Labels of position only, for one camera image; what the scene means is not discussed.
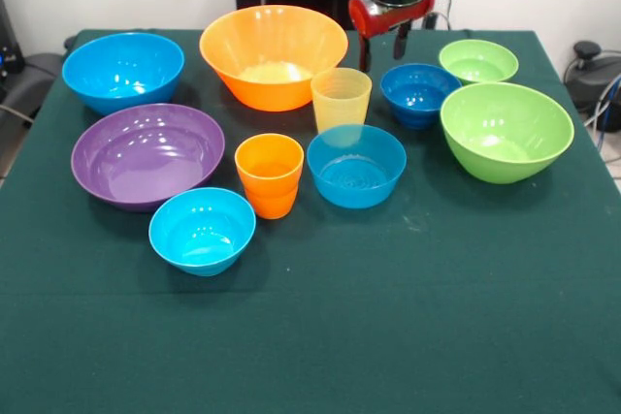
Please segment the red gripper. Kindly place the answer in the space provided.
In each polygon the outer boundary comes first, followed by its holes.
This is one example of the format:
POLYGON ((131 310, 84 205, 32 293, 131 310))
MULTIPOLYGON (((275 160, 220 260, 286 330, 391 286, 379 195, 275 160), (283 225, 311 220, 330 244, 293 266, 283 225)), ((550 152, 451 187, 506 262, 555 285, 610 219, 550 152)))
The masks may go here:
POLYGON ((418 0, 405 6, 381 4, 376 0, 349 0, 348 11, 359 33, 359 70, 369 72, 372 65, 370 39, 397 29, 393 57, 402 58, 406 52, 411 24, 429 14, 436 0, 418 0))

